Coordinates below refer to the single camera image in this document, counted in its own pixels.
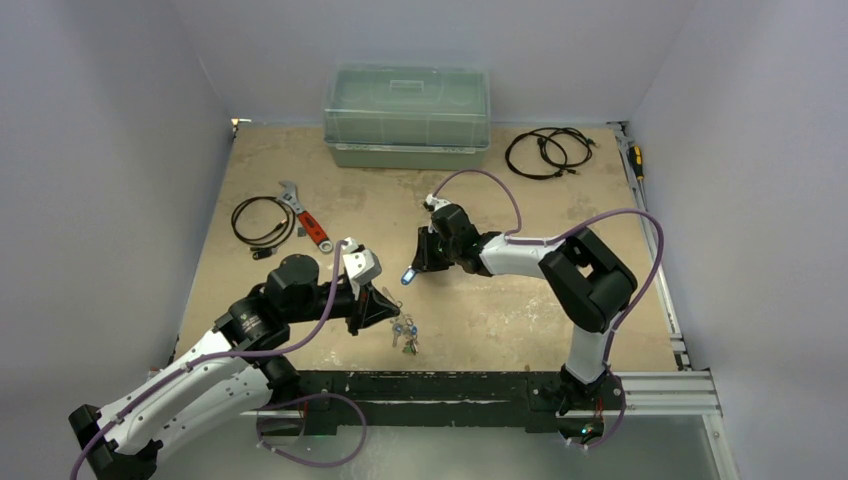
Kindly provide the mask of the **large metal keyring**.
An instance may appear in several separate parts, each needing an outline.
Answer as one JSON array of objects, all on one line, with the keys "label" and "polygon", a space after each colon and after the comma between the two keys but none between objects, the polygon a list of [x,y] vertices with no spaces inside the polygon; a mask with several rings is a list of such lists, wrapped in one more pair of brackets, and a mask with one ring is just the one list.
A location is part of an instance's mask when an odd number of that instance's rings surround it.
[{"label": "large metal keyring", "polygon": [[418,327],[413,317],[409,314],[400,314],[391,319],[390,324],[393,335],[392,347],[401,348],[401,351],[408,355],[417,355],[419,353]]}]

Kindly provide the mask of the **key with blue tag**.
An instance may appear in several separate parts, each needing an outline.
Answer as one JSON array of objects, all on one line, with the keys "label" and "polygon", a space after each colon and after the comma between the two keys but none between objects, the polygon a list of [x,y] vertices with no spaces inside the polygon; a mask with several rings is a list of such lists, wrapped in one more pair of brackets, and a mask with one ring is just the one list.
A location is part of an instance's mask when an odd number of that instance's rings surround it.
[{"label": "key with blue tag", "polygon": [[418,275],[418,273],[419,271],[416,268],[412,266],[408,267],[401,276],[400,283],[404,286],[410,285],[415,279],[415,277]]}]

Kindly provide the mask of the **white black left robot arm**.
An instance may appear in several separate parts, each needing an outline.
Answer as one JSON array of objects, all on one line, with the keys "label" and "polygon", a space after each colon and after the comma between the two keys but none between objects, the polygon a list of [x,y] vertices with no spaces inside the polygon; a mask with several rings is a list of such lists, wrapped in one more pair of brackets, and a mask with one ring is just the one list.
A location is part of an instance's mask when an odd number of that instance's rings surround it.
[{"label": "white black left robot arm", "polygon": [[398,316],[373,285],[381,272],[377,255],[351,239],[340,242],[325,283],[312,257],[285,257],[158,375],[110,404],[70,414],[81,447],[70,476],[88,465],[98,479],[149,479],[158,461],[231,415],[310,400],[287,354],[329,319],[344,319],[356,335]]}]

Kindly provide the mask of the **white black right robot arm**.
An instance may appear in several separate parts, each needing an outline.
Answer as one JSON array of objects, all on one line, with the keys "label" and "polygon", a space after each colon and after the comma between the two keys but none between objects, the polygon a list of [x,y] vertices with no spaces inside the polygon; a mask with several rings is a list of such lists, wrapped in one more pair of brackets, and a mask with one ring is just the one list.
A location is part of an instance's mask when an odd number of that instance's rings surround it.
[{"label": "white black right robot arm", "polygon": [[596,399],[608,376],[611,328],[638,286],[632,271],[588,228],[562,240],[512,241],[501,232],[479,232],[457,204],[438,200],[429,210],[430,224],[418,229],[416,253],[401,283],[454,265],[472,275],[545,280],[573,323],[561,369],[563,397],[576,407]]}]

